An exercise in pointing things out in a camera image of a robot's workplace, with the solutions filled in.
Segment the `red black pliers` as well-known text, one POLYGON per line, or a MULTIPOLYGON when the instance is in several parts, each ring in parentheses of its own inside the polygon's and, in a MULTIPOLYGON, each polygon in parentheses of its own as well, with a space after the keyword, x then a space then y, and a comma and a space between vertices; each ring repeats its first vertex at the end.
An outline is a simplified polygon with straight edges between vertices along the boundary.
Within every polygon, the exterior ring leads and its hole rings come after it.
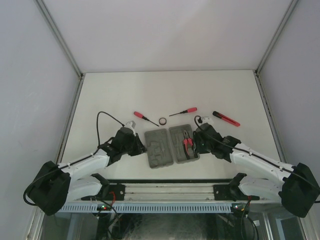
POLYGON ((190 137, 189 132, 186 130, 183 131, 182 145, 183 145, 184 154, 188 160, 197 158, 194 141, 190 137))

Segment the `grey plastic tool case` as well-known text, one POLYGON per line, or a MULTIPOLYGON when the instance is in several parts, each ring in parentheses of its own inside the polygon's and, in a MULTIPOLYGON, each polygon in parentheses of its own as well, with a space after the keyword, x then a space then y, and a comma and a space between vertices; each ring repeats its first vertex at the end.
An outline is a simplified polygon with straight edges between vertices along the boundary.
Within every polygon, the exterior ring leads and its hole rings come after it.
POLYGON ((187 159, 183 148, 183 131, 186 130, 193 139, 193 131, 189 124, 170 127, 169 129, 150 130, 144 133, 147 159, 151 169, 183 164, 200 158, 187 159))

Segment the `red-handled screwdriver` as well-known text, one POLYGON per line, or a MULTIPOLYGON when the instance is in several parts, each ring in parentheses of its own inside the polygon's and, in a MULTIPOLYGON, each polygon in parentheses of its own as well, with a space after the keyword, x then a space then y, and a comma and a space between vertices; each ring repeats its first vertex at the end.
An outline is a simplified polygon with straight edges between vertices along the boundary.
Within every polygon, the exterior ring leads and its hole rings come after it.
POLYGON ((188 109, 183 110, 183 111, 181 111, 181 112, 171 114, 171 115, 169 115, 169 116, 172 117, 172 116, 181 115, 181 114, 193 113, 193 112, 196 112, 197 110, 198 110, 197 107, 191 107, 191 108, 188 108, 188 109))
POLYGON ((143 119, 143 120, 145 120, 145 121, 147 121, 147 122, 150 122, 150 123, 154 124, 155 126, 159 127, 158 124, 156 124, 155 122, 149 120, 149 119, 148 119, 147 117, 145 117, 142 113, 135 111, 133 114, 134 114, 136 117, 138 117, 138 118, 140 118, 140 119, 143 119))

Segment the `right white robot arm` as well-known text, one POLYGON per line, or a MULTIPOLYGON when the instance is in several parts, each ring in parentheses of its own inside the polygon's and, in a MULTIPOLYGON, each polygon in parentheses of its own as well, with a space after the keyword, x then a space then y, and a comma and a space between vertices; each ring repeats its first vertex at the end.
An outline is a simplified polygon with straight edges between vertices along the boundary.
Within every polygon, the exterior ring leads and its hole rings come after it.
POLYGON ((238 173, 229 183, 233 200, 243 197, 273 200, 299 218, 305 218, 318 202, 320 186, 307 165, 292 165, 258 154, 237 138, 222 137, 208 122, 196 126, 193 139, 199 154, 210 153, 258 175, 255 178, 238 173))

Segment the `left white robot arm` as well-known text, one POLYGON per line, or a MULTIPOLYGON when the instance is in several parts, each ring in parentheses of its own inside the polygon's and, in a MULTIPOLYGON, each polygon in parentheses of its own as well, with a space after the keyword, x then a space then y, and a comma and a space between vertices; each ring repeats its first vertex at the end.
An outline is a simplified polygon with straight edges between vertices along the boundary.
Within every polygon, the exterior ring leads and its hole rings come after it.
POLYGON ((88 156, 60 164, 44 163, 25 189, 23 200, 39 207, 47 216, 74 200, 104 200, 109 196, 110 183, 98 171, 118 162, 123 155, 134 157, 146 151, 135 131, 135 122, 129 121, 88 156))

